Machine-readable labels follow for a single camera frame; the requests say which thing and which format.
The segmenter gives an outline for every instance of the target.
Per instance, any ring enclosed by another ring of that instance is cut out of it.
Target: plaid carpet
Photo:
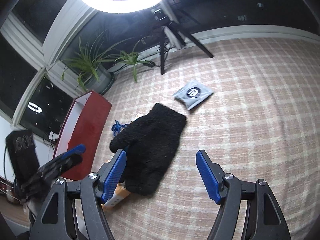
[[[267,180],[293,240],[303,239],[320,212],[320,46],[286,39],[235,39],[169,54],[159,68],[119,73],[105,95],[112,109],[93,171],[111,159],[115,120],[128,123],[157,102],[187,116],[176,158],[156,194],[131,194],[106,213],[116,239],[206,239],[219,206],[210,200],[195,163],[204,149],[239,179]],[[215,92],[194,111],[172,94],[195,79]],[[234,239],[240,239],[246,203]]]

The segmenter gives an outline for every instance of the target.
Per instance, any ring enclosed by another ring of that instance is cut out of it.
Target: tripod stand
[[[177,38],[179,43],[184,47],[186,46],[185,41],[179,34],[181,32],[184,36],[189,38],[194,44],[196,44],[208,57],[213,57],[213,54],[194,36],[191,35],[186,29],[184,29],[180,24],[173,22],[169,19],[169,17],[161,10],[156,10],[154,12],[155,18],[161,23],[162,30],[160,34],[160,61],[161,61],[161,75],[164,74],[164,50],[165,50],[165,33],[164,27],[168,27],[169,30],[173,33],[173,35]]]

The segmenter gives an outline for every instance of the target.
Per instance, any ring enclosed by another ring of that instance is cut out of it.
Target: plant pot
[[[114,82],[114,75],[109,73],[102,65],[99,65],[96,68],[99,82],[96,80],[96,78],[91,75],[84,81],[84,86],[87,88],[87,90],[94,90],[97,93],[104,95],[112,86]]]

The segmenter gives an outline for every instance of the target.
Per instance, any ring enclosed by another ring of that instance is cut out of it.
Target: metal screw
[[[62,178],[56,180],[57,185],[61,185],[64,182]]]
[[[224,175],[224,177],[225,177],[226,179],[233,179],[233,175],[232,175],[231,173],[226,173],[226,174]]]
[[[259,182],[259,184],[262,185],[262,186],[264,186],[264,185],[267,184],[267,182],[266,182],[264,179],[259,179],[258,182]]]
[[[89,174],[89,178],[90,179],[95,179],[96,177],[98,177],[98,174],[95,173],[95,172],[92,172],[92,173]]]

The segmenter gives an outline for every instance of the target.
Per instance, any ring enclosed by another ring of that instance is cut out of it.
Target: fuzzy black mitten
[[[130,123],[110,142],[115,153],[127,146],[127,164],[120,183],[132,193],[156,191],[179,146],[186,117],[159,103],[145,116]]]

